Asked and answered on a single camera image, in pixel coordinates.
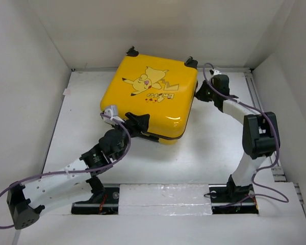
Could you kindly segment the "yellow hard-shell suitcase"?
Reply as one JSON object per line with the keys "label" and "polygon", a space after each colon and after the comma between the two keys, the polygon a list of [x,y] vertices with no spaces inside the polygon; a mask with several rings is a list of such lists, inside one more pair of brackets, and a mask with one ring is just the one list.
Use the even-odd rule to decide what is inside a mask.
{"label": "yellow hard-shell suitcase", "polygon": [[198,62],[192,57],[178,61],[128,49],[103,98],[100,109],[116,105],[118,116],[149,114],[147,133],[151,141],[173,144],[187,126],[198,86]]}

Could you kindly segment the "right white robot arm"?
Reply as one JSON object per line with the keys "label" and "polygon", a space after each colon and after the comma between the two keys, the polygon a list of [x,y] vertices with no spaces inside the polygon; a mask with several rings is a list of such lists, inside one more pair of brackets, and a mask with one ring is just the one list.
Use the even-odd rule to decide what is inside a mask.
{"label": "right white robot arm", "polygon": [[240,102],[237,96],[230,95],[229,82],[227,75],[214,75],[202,82],[195,97],[202,102],[213,102],[220,112],[243,126],[243,156],[230,175],[225,191],[217,193],[226,202],[234,203],[253,196],[256,174],[263,169],[261,165],[267,157],[279,152],[281,143],[275,113]]}

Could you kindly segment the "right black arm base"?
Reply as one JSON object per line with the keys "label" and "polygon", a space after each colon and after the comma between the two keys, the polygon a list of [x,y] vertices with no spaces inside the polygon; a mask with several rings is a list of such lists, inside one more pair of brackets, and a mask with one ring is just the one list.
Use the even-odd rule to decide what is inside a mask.
{"label": "right black arm base", "polygon": [[252,185],[230,191],[225,185],[210,185],[203,196],[211,200],[212,214],[259,214]]}

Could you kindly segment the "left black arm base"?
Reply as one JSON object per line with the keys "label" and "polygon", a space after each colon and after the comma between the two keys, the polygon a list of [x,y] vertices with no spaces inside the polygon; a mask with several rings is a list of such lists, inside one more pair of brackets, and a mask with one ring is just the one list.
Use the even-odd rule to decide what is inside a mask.
{"label": "left black arm base", "polygon": [[87,201],[79,201],[71,206],[74,215],[117,215],[120,185],[106,185],[105,192],[98,197],[92,195]]}

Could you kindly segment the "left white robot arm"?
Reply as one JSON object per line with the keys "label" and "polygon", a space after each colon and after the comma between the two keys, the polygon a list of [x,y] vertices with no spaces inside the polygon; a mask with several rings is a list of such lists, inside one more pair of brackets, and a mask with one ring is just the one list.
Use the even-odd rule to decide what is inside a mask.
{"label": "left white robot arm", "polygon": [[121,119],[111,109],[101,117],[112,125],[98,143],[59,171],[43,173],[9,186],[7,204],[13,228],[22,230],[34,224],[40,216],[74,200],[85,184],[86,197],[99,202],[105,189],[98,175],[121,161],[131,147],[131,139],[148,129],[149,114],[126,113]]}

